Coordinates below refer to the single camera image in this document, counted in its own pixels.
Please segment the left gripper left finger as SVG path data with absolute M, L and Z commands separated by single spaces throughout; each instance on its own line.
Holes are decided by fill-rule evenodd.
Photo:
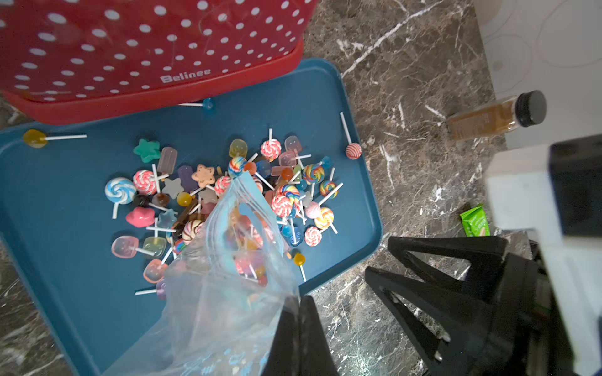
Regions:
M 285 299 L 262 375 L 300 375 L 299 299 Z

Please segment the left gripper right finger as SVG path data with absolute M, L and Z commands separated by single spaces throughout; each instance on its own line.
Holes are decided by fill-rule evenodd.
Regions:
M 339 373 L 332 360 L 315 301 L 303 296 L 300 301 L 299 357 L 301 375 L 334 375 Z

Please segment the teal rectangular tray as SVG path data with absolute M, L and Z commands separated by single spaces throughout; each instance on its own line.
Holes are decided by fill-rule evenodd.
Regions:
M 135 296 L 148 287 L 144 257 L 111 253 L 121 235 L 151 235 L 127 223 L 132 205 L 116 208 L 104 194 L 109 180 L 145 168 L 133 151 L 141 139 L 176 149 L 181 166 L 225 167 L 234 139 L 255 153 L 268 136 L 296 136 L 312 162 L 331 158 L 342 184 L 337 199 L 326 203 L 335 230 L 317 247 L 301 245 L 307 261 L 291 266 L 304 294 L 367 258 L 380 243 L 383 226 L 365 160 L 351 161 L 344 153 L 358 132 L 340 73 L 327 60 L 307 59 L 288 75 L 218 96 L 210 111 L 166 107 L 32 128 L 59 141 L 34 149 L 24 143 L 25 127 L 2 132 L 1 239 L 56 343 L 81 375 L 106 371 L 158 321 L 165 305 Z

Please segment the pile of loose candies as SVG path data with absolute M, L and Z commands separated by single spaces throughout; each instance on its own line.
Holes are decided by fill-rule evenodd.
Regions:
M 151 144 L 160 162 L 133 178 L 116 178 L 105 188 L 115 205 L 134 204 L 127 220 L 151 231 L 114 239 L 121 259 L 148 258 L 144 278 L 153 293 L 165 294 L 167 258 L 188 256 L 205 246 L 225 273 L 256 289 L 284 283 L 311 291 L 358 263 L 373 249 L 379 224 L 361 147 L 349 128 L 317 135 L 307 146 L 296 134 L 269 136 L 249 156 L 246 143 L 230 145 L 227 174 L 213 167 L 184 165 L 167 177 L 176 152 Z

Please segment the green candy packet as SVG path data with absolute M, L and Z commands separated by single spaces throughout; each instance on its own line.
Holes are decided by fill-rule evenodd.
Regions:
M 483 205 L 478 205 L 460 214 L 465 235 L 469 238 L 491 235 Z

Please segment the brown bottle black cap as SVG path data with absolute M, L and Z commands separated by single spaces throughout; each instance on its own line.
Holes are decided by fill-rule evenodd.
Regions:
M 534 90 L 453 114 L 446 124 L 453 139 L 468 140 L 540 125 L 546 116 L 547 99 L 541 91 Z

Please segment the yellow lollipop white stick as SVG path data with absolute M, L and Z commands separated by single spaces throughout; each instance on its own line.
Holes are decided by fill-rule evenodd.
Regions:
M 45 147 L 50 141 L 60 140 L 71 140 L 71 139 L 86 139 L 88 136 L 85 134 L 80 135 L 67 135 L 67 136 L 47 136 L 45 133 L 37 130 L 30 129 L 23 135 L 23 141 L 34 149 L 40 149 Z

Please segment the red polka dot toaster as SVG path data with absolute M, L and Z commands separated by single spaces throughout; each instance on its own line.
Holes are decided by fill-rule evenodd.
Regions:
M 4 1 L 1 92 L 47 125 L 118 117 L 295 70 L 314 1 Z

